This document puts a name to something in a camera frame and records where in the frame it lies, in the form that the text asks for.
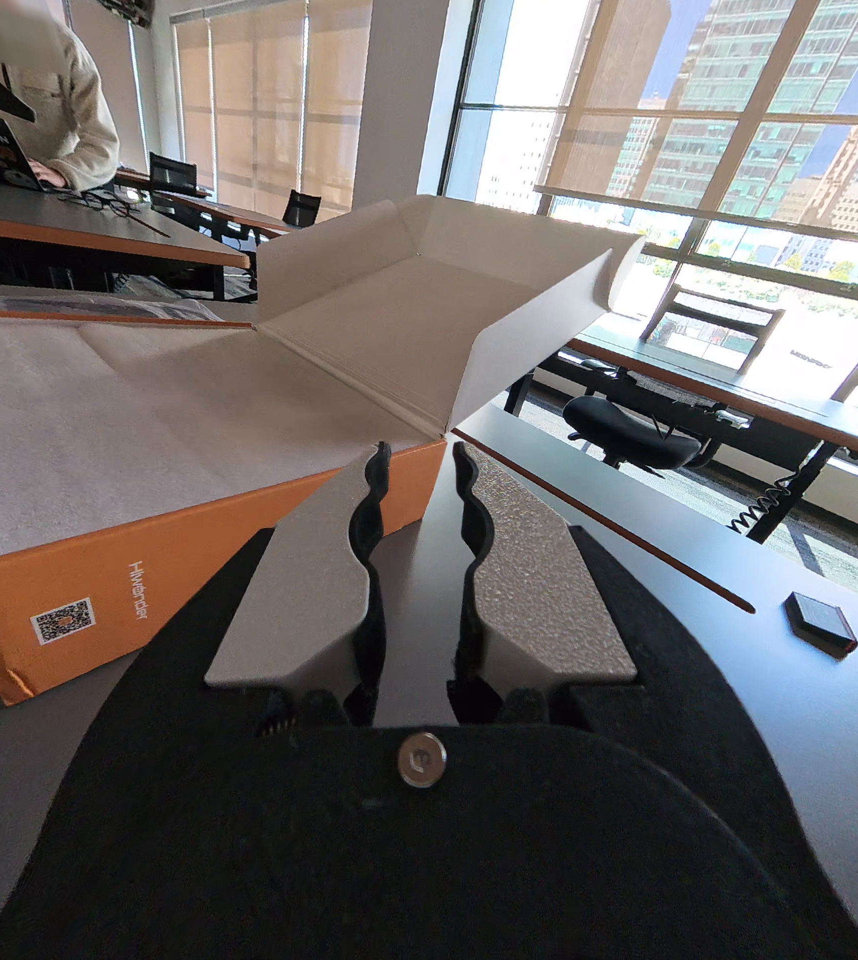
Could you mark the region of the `large glass window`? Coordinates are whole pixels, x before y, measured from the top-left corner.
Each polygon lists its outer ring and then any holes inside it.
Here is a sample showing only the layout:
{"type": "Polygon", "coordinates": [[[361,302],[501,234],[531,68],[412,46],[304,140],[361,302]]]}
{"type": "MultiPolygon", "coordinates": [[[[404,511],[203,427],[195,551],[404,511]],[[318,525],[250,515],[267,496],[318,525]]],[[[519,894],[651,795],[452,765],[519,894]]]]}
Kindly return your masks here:
{"type": "Polygon", "coordinates": [[[642,235],[630,331],[783,308],[751,374],[858,405],[858,1],[474,2],[442,190],[642,235]]]}

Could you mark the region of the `small black block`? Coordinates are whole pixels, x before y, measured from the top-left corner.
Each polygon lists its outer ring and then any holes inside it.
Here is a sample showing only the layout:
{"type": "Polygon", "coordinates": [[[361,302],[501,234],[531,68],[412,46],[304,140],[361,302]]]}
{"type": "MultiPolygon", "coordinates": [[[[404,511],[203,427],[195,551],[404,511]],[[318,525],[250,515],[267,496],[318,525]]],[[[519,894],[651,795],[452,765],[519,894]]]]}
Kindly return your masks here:
{"type": "Polygon", "coordinates": [[[841,661],[858,649],[858,640],[839,606],[792,592],[784,610],[796,636],[841,661]]]}

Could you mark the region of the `black office chair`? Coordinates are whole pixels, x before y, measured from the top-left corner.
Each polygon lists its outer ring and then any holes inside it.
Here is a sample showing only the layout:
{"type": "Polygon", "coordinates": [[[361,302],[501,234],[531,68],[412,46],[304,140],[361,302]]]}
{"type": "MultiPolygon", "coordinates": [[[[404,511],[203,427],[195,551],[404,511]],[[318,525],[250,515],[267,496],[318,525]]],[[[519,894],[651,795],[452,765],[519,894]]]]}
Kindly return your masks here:
{"type": "Polygon", "coordinates": [[[197,168],[154,151],[148,154],[148,189],[183,196],[198,196],[197,168]]]}
{"type": "Polygon", "coordinates": [[[653,474],[675,471],[698,459],[703,443],[698,438],[660,432],[639,421],[603,397],[585,395],[571,399],[562,418],[572,428],[568,439],[604,451],[603,463],[620,468],[628,462],[653,474]]]}
{"type": "Polygon", "coordinates": [[[322,198],[291,189],[290,196],[282,215],[282,221],[295,229],[304,229],[316,222],[322,198]]]}

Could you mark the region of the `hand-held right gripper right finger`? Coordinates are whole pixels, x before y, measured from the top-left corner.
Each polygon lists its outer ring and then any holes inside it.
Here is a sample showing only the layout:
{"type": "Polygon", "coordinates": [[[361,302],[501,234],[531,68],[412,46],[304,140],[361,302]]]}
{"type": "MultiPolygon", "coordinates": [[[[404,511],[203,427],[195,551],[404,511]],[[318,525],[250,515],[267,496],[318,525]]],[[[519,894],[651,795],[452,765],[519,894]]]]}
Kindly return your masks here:
{"type": "Polygon", "coordinates": [[[452,453],[461,536],[473,554],[456,685],[506,697],[635,681],[636,665],[565,518],[470,443],[452,453]]]}

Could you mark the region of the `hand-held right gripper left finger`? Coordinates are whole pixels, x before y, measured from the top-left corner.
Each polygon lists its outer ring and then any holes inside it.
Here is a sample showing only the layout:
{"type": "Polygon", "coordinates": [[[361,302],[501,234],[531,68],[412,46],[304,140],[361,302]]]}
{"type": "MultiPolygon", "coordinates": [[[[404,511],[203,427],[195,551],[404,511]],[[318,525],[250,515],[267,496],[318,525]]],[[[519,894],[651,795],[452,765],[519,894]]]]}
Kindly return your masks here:
{"type": "Polygon", "coordinates": [[[390,455],[386,442],[367,448],[277,523],[208,687],[349,694],[364,683],[355,639],[378,606],[367,562],[383,534],[390,455]]]}

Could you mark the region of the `orange cardboard box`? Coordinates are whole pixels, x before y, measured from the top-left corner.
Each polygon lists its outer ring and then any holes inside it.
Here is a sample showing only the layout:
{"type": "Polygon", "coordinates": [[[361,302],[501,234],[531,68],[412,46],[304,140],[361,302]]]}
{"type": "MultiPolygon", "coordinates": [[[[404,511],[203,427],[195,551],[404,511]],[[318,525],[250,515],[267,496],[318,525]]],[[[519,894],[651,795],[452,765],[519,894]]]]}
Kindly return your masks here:
{"type": "MultiPolygon", "coordinates": [[[[645,240],[417,196],[273,240],[242,319],[0,311],[0,321],[254,330],[429,437],[392,452],[385,528],[420,520],[443,437],[613,310],[645,240]]],[[[0,699],[143,647],[259,530],[345,465],[0,556],[0,699]]]]}

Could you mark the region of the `white foam sheet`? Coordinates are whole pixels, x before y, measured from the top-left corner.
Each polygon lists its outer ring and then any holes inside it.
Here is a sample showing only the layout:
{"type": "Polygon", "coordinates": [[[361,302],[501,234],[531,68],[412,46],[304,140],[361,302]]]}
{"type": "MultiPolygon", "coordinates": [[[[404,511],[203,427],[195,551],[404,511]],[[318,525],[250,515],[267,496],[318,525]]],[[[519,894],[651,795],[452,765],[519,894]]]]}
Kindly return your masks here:
{"type": "Polygon", "coordinates": [[[0,556],[429,437],[252,329],[0,320],[0,556]]]}

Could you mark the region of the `grey office desk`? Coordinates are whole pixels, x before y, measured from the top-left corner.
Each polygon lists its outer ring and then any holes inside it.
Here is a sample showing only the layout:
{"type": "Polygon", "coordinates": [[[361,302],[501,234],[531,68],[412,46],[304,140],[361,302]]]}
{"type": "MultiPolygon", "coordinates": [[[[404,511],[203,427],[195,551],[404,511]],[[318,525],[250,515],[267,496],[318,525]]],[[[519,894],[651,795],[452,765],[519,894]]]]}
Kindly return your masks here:
{"type": "Polygon", "coordinates": [[[120,217],[0,184],[0,255],[44,266],[137,273],[249,266],[248,255],[147,210],[120,217]]]}
{"type": "Polygon", "coordinates": [[[836,400],[777,399],[739,374],[697,373],[659,358],[654,347],[608,331],[586,331],[538,367],[627,408],[648,423],[702,440],[701,460],[721,447],[788,470],[730,528],[762,544],[795,509],[829,460],[858,459],[858,407],[836,400]]]}

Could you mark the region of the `black eyeglasses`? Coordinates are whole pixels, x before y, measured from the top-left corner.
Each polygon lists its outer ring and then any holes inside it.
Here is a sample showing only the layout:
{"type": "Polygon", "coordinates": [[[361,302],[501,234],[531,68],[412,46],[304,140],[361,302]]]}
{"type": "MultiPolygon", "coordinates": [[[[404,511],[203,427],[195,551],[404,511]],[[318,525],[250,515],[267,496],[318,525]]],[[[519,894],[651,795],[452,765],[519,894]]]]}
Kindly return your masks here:
{"type": "Polygon", "coordinates": [[[73,191],[57,189],[52,195],[63,203],[97,212],[109,211],[123,219],[133,218],[136,211],[136,207],[131,202],[112,190],[73,191]]]}

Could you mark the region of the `wooden chair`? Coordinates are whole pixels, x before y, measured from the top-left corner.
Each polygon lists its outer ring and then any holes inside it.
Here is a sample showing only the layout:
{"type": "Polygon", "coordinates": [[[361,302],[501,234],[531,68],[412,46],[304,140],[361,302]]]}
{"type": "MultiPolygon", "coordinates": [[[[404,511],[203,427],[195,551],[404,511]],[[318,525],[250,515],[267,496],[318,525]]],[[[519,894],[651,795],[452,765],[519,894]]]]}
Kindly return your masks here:
{"type": "Polygon", "coordinates": [[[639,342],[746,374],[785,316],[785,309],[669,286],[639,342]]]}

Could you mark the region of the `window roller blind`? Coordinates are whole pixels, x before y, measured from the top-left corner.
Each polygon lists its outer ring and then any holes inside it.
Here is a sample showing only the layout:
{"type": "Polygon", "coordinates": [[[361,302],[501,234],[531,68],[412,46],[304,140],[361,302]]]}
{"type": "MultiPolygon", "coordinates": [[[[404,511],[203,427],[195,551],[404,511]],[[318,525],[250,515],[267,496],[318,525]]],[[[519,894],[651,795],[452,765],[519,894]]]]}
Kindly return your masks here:
{"type": "Polygon", "coordinates": [[[228,206],[351,210],[370,1],[226,2],[171,18],[183,159],[228,206]]]}

